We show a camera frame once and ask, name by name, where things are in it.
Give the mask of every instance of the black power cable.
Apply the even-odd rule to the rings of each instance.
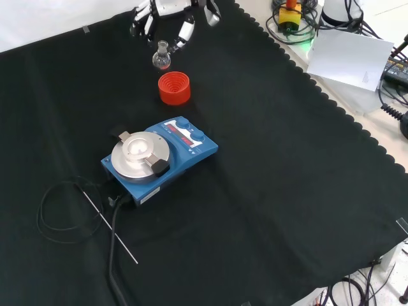
[[[359,292],[359,294],[360,294],[360,304],[358,304],[358,305],[359,305],[359,306],[364,306],[364,303],[365,303],[365,293],[364,293],[363,288],[360,286],[360,284],[359,284],[358,282],[356,282],[354,279],[350,279],[349,277],[343,277],[341,281],[342,281],[342,282],[350,283],[350,284],[352,284],[354,287],[357,288],[357,290],[358,290],[358,292]],[[338,305],[336,304],[334,298],[333,298],[333,287],[334,287],[334,286],[332,286],[332,287],[330,288],[330,291],[328,292],[327,295],[330,296],[330,300],[331,300],[331,302],[333,303],[333,305],[334,305],[334,306],[338,306]]]
[[[112,286],[112,289],[118,299],[118,301],[120,301],[120,304],[122,306],[128,306],[128,303],[126,303],[126,299],[122,293],[122,291],[120,290],[120,287],[118,286],[118,284],[116,283],[115,277],[113,276],[113,256],[115,253],[115,231],[116,231],[116,220],[117,220],[117,216],[119,214],[119,210],[121,208],[121,206],[123,205],[123,201],[121,201],[121,199],[123,199],[123,196],[120,196],[117,200],[116,200],[116,207],[115,210],[113,211],[113,217],[112,217],[112,233],[110,236],[110,248],[109,248],[109,264],[108,264],[108,273],[109,273],[109,281],[110,284]]]
[[[99,218],[98,223],[93,227],[92,231],[90,234],[88,234],[86,237],[83,237],[81,239],[78,240],[70,240],[70,241],[66,241],[66,240],[58,240],[55,238],[50,237],[48,234],[45,233],[45,229],[47,229],[50,232],[56,232],[56,233],[67,233],[70,231],[75,231],[75,230],[79,230],[81,228],[84,228],[86,225],[90,225],[90,223],[94,222],[98,217],[99,217],[99,213],[96,213],[92,218],[85,220],[84,222],[81,222],[80,224],[76,224],[74,226],[70,226],[67,228],[57,228],[55,226],[51,226],[49,225],[44,218],[44,206],[45,203],[47,202],[48,197],[50,196],[51,192],[56,189],[57,187],[63,186],[63,185],[70,185],[73,186],[75,188],[76,191],[80,192],[81,195],[84,195],[84,189],[82,188],[82,185],[84,186],[91,186],[95,191],[96,194],[98,196],[98,200],[96,201],[96,203],[99,202],[99,211],[101,212],[101,214],[103,214],[103,205],[102,205],[102,199],[101,199],[101,194],[99,193],[98,188],[96,187],[95,184],[93,184],[90,180],[84,178],[84,177],[74,177],[72,180],[63,180],[62,182],[58,182],[56,184],[54,184],[53,186],[49,187],[47,189],[47,191],[45,191],[40,205],[38,206],[37,209],[37,215],[36,215],[36,226],[37,226],[37,230],[39,231],[39,233],[46,238],[49,241],[55,242],[57,244],[79,244],[81,242],[86,241],[87,239],[89,239],[91,236],[93,236],[93,234],[95,234],[97,232],[97,230],[99,229],[99,227],[101,226],[102,223],[102,218]]]

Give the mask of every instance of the robot finger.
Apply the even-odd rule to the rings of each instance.
[[[130,33],[132,36],[143,36],[146,21],[151,16],[150,5],[146,6],[141,12],[137,13],[133,19],[133,23],[130,27]]]
[[[146,5],[146,7],[144,7],[144,9],[142,9],[141,11],[139,11],[136,14],[136,17],[135,17],[134,21],[137,22],[137,21],[145,18],[148,14],[150,14],[150,9],[151,9],[151,5],[150,4]]]
[[[149,15],[146,24],[145,24],[145,37],[147,38],[148,42],[153,41],[154,39],[154,33],[156,32],[157,28],[157,18],[155,18],[153,15]]]
[[[146,6],[150,4],[150,0],[144,0],[142,3],[140,3],[136,8],[135,8],[135,15],[137,13],[140,13]]]

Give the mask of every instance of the red silicone cup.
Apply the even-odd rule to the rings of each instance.
[[[190,79],[182,72],[168,72],[159,79],[161,100],[169,105],[180,105],[191,95]]]

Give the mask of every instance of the robotic hand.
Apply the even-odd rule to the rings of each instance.
[[[174,45],[168,49],[169,53],[172,54],[184,47],[193,34],[194,18],[188,11],[197,6],[204,9],[210,26],[213,27],[220,21],[221,15],[214,0],[144,0],[133,11],[133,24],[130,27],[130,33],[132,36],[147,38],[150,42],[154,39],[157,22],[160,18],[183,14],[185,16],[184,23],[178,38]]]

